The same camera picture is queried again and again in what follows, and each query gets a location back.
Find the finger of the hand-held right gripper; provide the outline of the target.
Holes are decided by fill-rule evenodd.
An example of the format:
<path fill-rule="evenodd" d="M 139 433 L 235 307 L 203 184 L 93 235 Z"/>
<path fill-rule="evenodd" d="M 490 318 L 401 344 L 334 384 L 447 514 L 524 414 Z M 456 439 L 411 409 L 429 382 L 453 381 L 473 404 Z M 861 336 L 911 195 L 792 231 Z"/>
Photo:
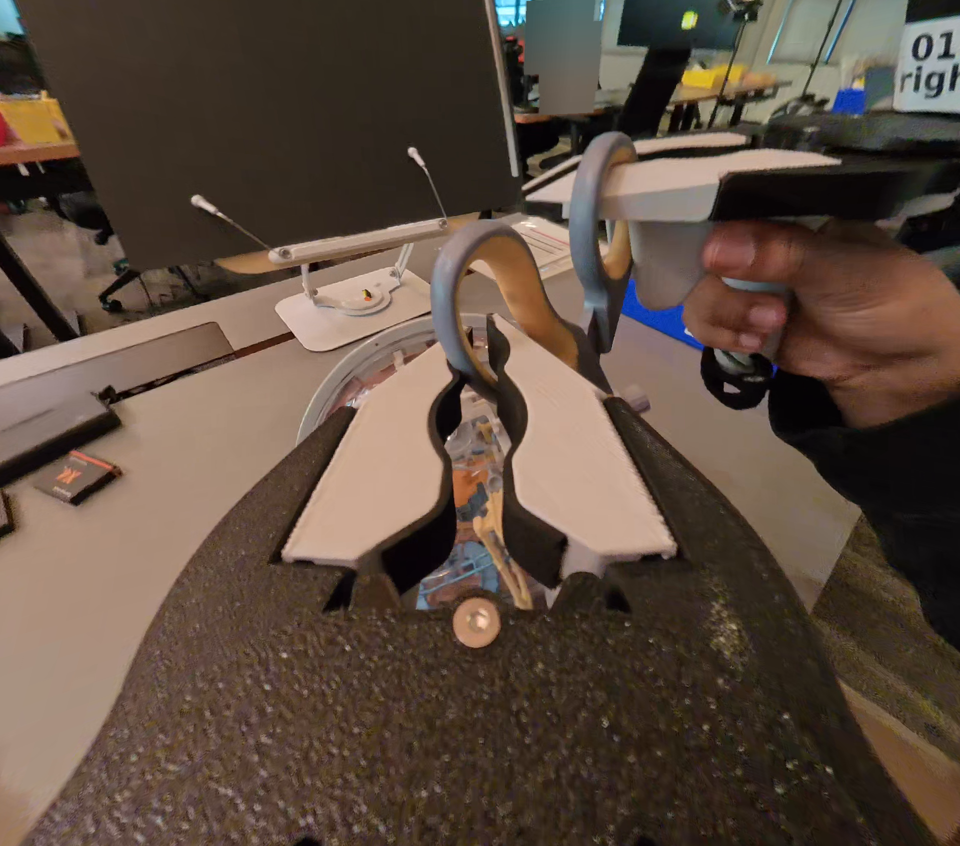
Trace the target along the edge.
<path fill-rule="evenodd" d="M 656 139 L 634 140 L 637 163 L 657 159 L 722 156 L 752 146 L 752 138 L 740 132 L 678 132 Z M 527 202 L 566 204 L 585 155 L 571 156 L 562 164 L 546 170 L 522 187 Z"/>
<path fill-rule="evenodd" d="M 793 170 L 840 166 L 838 157 L 782 149 L 726 151 L 715 156 L 659 157 L 613 167 L 599 197 L 603 219 L 698 223 L 714 213 L 725 182 L 778 178 Z"/>

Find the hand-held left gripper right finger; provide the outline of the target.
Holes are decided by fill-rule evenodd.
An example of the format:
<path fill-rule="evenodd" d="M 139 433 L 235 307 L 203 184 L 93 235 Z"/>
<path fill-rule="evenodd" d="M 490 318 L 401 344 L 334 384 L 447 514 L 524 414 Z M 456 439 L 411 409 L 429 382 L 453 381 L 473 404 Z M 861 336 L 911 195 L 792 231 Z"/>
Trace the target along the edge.
<path fill-rule="evenodd" d="M 575 573 L 674 559 L 678 542 L 612 418 L 621 401 L 496 314 L 488 366 L 510 442 L 503 538 L 518 564 L 558 589 Z"/>

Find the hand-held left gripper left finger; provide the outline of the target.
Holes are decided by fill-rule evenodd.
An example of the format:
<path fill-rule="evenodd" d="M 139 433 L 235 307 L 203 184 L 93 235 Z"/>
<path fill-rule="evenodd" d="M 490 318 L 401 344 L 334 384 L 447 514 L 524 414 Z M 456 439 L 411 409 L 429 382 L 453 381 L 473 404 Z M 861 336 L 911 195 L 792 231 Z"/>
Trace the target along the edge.
<path fill-rule="evenodd" d="M 458 379 L 433 344 L 375 386 L 348 423 L 282 548 L 286 563 L 360 567 L 441 507 L 450 484 L 444 398 Z"/>

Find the grey handled scissors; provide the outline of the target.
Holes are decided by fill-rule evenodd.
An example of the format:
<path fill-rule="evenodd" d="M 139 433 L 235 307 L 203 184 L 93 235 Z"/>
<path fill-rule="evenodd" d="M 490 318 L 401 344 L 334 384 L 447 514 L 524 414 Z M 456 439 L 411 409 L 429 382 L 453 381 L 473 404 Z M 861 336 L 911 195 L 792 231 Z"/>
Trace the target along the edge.
<path fill-rule="evenodd" d="M 611 351 L 634 260 L 629 225 L 612 221 L 606 252 L 598 224 L 604 184 L 613 167 L 638 162 L 630 139 L 610 132 L 595 139 L 576 173 L 569 214 L 573 271 L 583 290 L 586 328 L 555 310 L 547 297 L 531 248 L 517 230 L 482 220 L 456 231 L 438 254 L 431 279 L 431 314 L 447 362 L 477 390 L 493 392 L 498 379 L 474 353 L 462 326 L 459 290 L 470 266 L 480 261 L 493 272 L 500 294 L 519 329 L 584 379 L 612 392 L 600 357 Z"/>

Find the person's right hand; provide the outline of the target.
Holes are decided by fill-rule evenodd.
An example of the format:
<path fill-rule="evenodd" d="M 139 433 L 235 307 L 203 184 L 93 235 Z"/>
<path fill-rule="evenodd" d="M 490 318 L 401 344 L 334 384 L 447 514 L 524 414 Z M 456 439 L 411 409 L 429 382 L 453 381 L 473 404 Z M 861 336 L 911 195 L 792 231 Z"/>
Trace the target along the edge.
<path fill-rule="evenodd" d="M 684 323 L 706 347 L 819 381 L 846 426 L 868 429 L 958 398 L 959 297 L 883 230 L 764 222 L 715 227 Z"/>

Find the clear maze puzzle ball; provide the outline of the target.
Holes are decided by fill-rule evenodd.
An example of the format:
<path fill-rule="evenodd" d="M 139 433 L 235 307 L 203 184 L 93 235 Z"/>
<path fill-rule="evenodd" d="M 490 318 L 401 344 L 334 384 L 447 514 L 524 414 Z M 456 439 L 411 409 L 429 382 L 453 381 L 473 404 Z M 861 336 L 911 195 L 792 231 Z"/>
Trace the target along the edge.
<path fill-rule="evenodd" d="M 381 368 L 377 372 L 373 372 L 369 378 L 379 379 L 379 382 L 376 384 L 366 384 L 364 383 L 363 377 L 357 375 L 352 375 L 344 381 L 336 383 L 335 379 L 337 376 L 332 374 L 321 385 L 303 417 L 297 439 L 300 443 L 306 440 L 310 422 L 314 423 L 314 431 L 323 433 L 330 432 L 333 434 L 333 451 L 331 457 L 326 460 L 318 479 L 332 458 L 336 446 L 341 441 L 354 414 L 354 410 L 359 408 L 366 395 L 370 393 L 375 386 L 394 375 L 400 367 L 409 363 L 429 347 L 424 348 L 418 355 L 411 359 L 400 355 L 398 359 L 399 366 L 393 368 L 392 372 L 388 372 L 386 367 Z M 409 532 L 403 535 L 401 539 L 389 544 L 386 550 L 372 554 L 360 567 L 342 567 L 346 570 L 347 577 L 352 580 L 350 587 L 350 604 L 354 609 L 400 609 L 402 607 L 402 597 L 409 592 L 418 592 L 423 579 L 448 559 L 454 546 L 458 529 L 457 505 L 453 495 L 453 460 L 447 450 L 447 442 L 463 422 L 461 399 L 463 389 L 469 381 L 463 377 L 460 372 L 455 371 L 451 366 L 450 368 L 458 379 L 456 389 L 458 404 L 454 405 L 453 396 L 448 395 L 443 399 L 439 408 L 438 426 L 441 432 L 446 433 L 444 448 L 450 461 L 449 485 L 443 489 L 440 508 L 426 517 L 425 524 L 417 523 L 411 527 Z M 497 405 L 495 390 L 491 393 L 482 393 L 481 396 Z M 502 528 L 503 472 L 501 474 L 501 480 L 501 499 L 498 507 L 500 509 Z M 316 484 L 312 491 L 309 492 L 307 500 L 314 491 Z M 305 506 L 306 503 L 297 514 L 293 527 Z M 280 556 L 282 556 L 282 548 L 288 538 L 281 547 Z M 507 551 L 510 562 L 516 563 L 520 569 L 524 570 L 518 561 L 508 552 L 504 538 L 501 543 Z"/>

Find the laminated paper sheet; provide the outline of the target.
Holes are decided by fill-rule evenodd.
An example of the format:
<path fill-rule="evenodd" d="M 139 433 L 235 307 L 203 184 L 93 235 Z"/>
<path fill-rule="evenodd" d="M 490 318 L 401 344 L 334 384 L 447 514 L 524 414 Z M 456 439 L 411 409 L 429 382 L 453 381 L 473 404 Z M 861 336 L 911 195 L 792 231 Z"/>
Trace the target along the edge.
<path fill-rule="evenodd" d="M 538 216 L 523 217 L 511 227 L 531 251 L 540 279 L 572 271 L 570 235 L 566 227 Z"/>

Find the blue plastic bin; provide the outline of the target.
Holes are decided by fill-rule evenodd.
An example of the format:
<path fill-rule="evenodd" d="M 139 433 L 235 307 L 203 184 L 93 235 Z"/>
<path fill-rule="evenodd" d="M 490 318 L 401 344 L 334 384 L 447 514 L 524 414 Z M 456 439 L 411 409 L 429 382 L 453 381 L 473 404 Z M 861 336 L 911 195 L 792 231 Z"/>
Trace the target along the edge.
<path fill-rule="evenodd" d="M 654 331 L 677 340 L 690 348 L 701 350 L 704 348 L 703 345 L 690 334 L 686 327 L 684 311 L 685 308 L 681 304 L 662 310 L 653 310 L 644 306 L 640 302 L 635 280 L 633 278 L 629 280 L 621 309 L 622 316 L 654 329 Z"/>

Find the small black orange card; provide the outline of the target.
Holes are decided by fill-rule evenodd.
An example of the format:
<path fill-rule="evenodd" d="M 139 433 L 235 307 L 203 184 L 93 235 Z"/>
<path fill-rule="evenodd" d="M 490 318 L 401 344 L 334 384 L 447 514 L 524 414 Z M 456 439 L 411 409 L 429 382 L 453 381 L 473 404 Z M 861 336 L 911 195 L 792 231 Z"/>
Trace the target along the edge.
<path fill-rule="evenodd" d="M 76 506 L 122 475 L 114 463 L 78 449 L 70 451 L 30 480 L 38 492 Z"/>

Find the black flat device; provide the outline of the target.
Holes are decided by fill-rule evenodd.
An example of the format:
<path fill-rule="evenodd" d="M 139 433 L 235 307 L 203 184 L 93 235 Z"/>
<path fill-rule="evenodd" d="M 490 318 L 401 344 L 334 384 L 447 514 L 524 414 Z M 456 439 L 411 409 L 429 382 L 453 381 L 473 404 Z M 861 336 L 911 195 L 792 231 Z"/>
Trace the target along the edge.
<path fill-rule="evenodd" d="M 93 393 L 2 420 L 1 486 L 39 470 L 122 425 L 114 407 Z"/>

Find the black display board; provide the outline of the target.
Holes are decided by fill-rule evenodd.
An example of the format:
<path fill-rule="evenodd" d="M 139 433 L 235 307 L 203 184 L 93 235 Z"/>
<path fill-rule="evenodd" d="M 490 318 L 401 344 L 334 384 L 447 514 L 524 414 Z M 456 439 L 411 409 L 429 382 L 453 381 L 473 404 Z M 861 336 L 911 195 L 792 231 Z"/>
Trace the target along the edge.
<path fill-rule="evenodd" d="M 492 0 L 13 0 L 140 272 L 517 206 Z"/>

